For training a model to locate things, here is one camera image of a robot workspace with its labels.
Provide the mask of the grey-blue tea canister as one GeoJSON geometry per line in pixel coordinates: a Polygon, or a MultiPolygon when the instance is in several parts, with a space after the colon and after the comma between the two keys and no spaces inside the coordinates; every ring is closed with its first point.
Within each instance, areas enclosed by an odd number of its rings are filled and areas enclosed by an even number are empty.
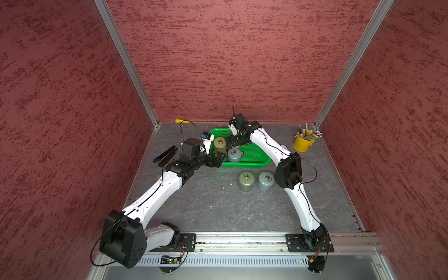
{"type": "Polygon", "coordinates": [[[257,187],[262,192],[269,192],[275,184],[275,178],[269,171],[263,171],[259,175],[257,187]]]}

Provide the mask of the beige tea canister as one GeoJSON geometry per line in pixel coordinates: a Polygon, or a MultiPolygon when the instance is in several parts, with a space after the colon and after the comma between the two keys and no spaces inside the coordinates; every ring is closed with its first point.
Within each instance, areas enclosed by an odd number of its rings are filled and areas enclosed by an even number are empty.
{"type": "Polygon", "coordinates": [[[226,140],[224,137],[216,137],[213,140],[213,146],[215,149],[226,149],[227,148],[227,144],[226,144],[226,140]]]}

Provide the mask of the olive tea canister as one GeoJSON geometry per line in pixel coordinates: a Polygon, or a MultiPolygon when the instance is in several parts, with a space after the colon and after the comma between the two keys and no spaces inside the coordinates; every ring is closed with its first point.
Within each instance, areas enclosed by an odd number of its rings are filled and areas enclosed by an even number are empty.
{"type": "Polygon", "coordinates": [[[227,150],[224,149],[224,148],[217,148],[217,149],[214,149],[213,153],[216,154],[216,155],[217,155],[218,153],[221,153],[221,154],[223,154],[223,155],[227,155],[227,150]]]}

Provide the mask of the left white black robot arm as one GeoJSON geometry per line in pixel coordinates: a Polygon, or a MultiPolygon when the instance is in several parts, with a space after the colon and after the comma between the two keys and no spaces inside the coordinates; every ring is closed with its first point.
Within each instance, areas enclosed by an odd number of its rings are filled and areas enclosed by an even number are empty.
{"type": "Polygon", "coordinates": [[[96,242],[99,251],[126,268],[133,268],[148,250],[173,243],[177,228],[170,223],[148,228],[159,208],[203,166],[220,168],[225,154],[212,152],[205,139],[184,140],[177,160],[162,163],[162,174],[140,198],[123,210],[112,210],[105,218],[103,233],[96,242]]]}

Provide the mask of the green plastic basket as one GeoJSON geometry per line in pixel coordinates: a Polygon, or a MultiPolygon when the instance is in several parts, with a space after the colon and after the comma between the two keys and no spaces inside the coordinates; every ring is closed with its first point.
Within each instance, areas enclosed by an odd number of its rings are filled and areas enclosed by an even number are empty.
{"type": "MultiPolygon", "coordinates": [[[[232,136],[232,132],[228,128],[213,128],[210,133],[218,137],[229,137],[232,136]]],[[[229,162],[225,161],[222,164],[222,168],[262,168],[267,166],[271,162],[271,158],[255,143],[250,145],[244,145],[240,147],[240,150],[244,154],[240,162],[229,162]]]]}

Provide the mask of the green tea canister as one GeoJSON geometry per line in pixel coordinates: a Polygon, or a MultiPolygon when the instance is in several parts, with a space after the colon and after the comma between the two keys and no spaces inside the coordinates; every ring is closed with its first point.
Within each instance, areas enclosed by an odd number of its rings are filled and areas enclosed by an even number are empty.
{"type": "Polygon", "coordinates": [[[249,171],[244,171],[239,175],[238,186],[242,192],[249,192],[253,189],[255,177],[249,171]]]}

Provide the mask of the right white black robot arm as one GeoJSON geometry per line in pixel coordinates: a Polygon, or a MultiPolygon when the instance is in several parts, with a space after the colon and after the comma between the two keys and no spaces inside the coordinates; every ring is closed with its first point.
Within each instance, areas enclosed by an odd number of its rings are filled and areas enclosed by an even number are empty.
{"type": "Polygon", "coordinates": [[[328,245],[329,233],[318,219],[305,191],[300,154],[282,147],[261,124],[247,121],[241,114],[232,117],[228,127],[232,132],[226,138],[228,148],[255,144],[275,163],[275,183],[287,192],[299,216],[303,234],[302,246],[311,252],[318,252],[328,245]]]}

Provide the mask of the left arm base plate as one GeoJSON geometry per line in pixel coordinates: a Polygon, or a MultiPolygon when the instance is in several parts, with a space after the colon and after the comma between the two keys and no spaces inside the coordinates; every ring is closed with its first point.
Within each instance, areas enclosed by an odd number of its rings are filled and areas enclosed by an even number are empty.
{"type": "Polygon", "coordinates": [[[167,246],[159,246],[149,252],[192,253],[195,251],[197,235],[195,233],[181,233],[167,246]]]}

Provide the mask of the grey tea canister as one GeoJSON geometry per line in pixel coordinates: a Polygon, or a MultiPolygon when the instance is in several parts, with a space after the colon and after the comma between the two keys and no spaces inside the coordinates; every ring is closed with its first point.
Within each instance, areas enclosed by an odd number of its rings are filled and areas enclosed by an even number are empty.
{"type": "Polygon", "coordinates": [[[227,151],[228,162],[240,162],[243,157],[243,152],[239,148],[232,148],[227,151]]]}

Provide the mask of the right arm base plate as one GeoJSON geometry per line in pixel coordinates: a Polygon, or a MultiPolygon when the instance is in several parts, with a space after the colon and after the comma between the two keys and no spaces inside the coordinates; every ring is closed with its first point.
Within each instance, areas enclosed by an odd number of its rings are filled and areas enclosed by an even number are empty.
{"type": "Polygon", "coordinates": [[[305,234],[286,234],[289,253],[333,253],[334,246],[328,234],[315,238],[305,234]]]}

